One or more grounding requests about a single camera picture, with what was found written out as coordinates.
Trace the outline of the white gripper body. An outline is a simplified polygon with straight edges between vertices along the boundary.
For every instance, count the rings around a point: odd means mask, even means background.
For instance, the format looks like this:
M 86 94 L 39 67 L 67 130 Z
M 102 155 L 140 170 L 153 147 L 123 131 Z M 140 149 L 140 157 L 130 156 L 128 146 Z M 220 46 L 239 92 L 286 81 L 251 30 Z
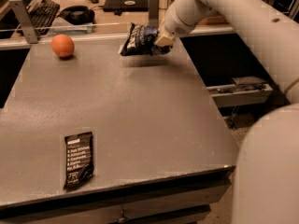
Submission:
M 214 8 L 201 0 L 175 0 L 164 15 L 159 27 L 159 36 L 184 37 L 201 20 L 213 16 L 215 13 Z

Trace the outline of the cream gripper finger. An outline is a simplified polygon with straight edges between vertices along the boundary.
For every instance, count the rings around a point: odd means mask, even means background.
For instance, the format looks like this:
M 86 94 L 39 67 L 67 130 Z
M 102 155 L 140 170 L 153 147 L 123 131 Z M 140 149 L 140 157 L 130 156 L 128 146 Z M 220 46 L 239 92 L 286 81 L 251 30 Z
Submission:
M 172 46 L 176 41 L 176 37 L 168 32 L 159 33 L 154 44 L 159 47 Z

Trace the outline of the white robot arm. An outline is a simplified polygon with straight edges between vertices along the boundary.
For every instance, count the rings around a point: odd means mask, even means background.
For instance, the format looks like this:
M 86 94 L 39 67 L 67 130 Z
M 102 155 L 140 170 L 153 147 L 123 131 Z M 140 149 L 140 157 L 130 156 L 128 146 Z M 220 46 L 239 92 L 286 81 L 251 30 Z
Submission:
M 260 118 L 239 150 L 232 224 L 299 224 L 299 25 L 262 0 L 175 0 L 156 45 L 171 45 L 220 12 L 289 104 Z

